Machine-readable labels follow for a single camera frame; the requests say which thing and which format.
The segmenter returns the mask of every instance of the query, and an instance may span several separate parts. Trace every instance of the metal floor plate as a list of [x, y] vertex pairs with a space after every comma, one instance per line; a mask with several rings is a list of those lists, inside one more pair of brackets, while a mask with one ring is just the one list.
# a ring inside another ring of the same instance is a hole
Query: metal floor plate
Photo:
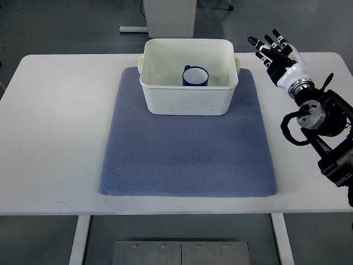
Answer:
[[116, 241], [113, 265], [250, 265], [247, 242]]

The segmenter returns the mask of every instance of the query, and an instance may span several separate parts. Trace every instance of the black cable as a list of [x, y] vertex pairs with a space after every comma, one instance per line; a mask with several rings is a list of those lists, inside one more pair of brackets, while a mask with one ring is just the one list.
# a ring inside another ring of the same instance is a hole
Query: black cable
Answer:
[[141, 12], [141, 14], [142, 14], [144, 17], [146, 17], [146, 15], [142, 13], [142, 3], [143, 3], [143, 0], [141, 0], [141, 4], [140, 4], [140, 12]]
[[287, 114], [284, 118], [283, 121], [281, 123], [281, 129], [282, 129], [282, 133], [283, 136], [292, 144], [297, 145], [297, 146], [304, 146], [304, 145], [308, 145], [310, 144], [309, 140], [305, 140], [305, 141], [297, 141], [296, 139], [293, 138], [293, 136], [291, 135], [291, 131], [288, 128], [288, 124], [290, 122], [291, 119], [298, 117], [302, 115], [301, 112], [292, 112]]

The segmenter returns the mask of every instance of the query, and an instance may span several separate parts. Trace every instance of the table leg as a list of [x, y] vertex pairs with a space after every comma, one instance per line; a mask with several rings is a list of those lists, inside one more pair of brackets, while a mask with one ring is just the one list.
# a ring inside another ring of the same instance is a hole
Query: table leg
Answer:
[[283, 214], [271, 214], [271, 217], [275, 230], [277, 248], [280, 254], [281, 264], [294, 265], [293, 254]]
[[69, 265], [81, 265], [84, 257], [90, 215], [79, 215]]

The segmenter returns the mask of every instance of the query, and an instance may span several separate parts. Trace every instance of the white table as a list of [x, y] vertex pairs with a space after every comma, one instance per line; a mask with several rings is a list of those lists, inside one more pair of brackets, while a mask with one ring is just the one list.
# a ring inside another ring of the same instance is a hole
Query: white table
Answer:
[[[74, 242], [80, 252], [78, 238], [85, 238], [90, 215], [273, 213], [276, 229], [283, 224], [283, 216], [276, 213], [352, 211], [347, 188], [337, 188], [321, 175], [314, 149], [293, 146], [283, 137], [280, 124], [284, 115], [297, 111], [294, 101], [272, 84], [254, 53], [236, 56], [254, 76], [275, 167], [276, 195], [100, 195], [100, 172], [120, 76], [125, 68], [137, 66], [139, 55], [30, 55], [22, 59], [0, 101], [0, 214], [80, 215]], [[302, 56], [318, 88], [334, 72], [328, 89], [353, 103], [353, 77], [339, 55]], [[291, 127], [294, 137], [304, 139], [298, 125]], [[338, 142], [338, 137], [328, 141]]]

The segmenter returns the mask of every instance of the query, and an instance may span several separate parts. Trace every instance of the white plastic bin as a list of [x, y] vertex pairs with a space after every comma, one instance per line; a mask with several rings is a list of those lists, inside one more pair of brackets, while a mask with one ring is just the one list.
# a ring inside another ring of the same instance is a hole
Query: white plastic bin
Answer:
[[[208, 86], [183, 87], [186, 65], [205, 68]], [[140, 82], [153, 114], [222, 115], [238, 84], [233, 45], [216, 39], [149, 40]]]

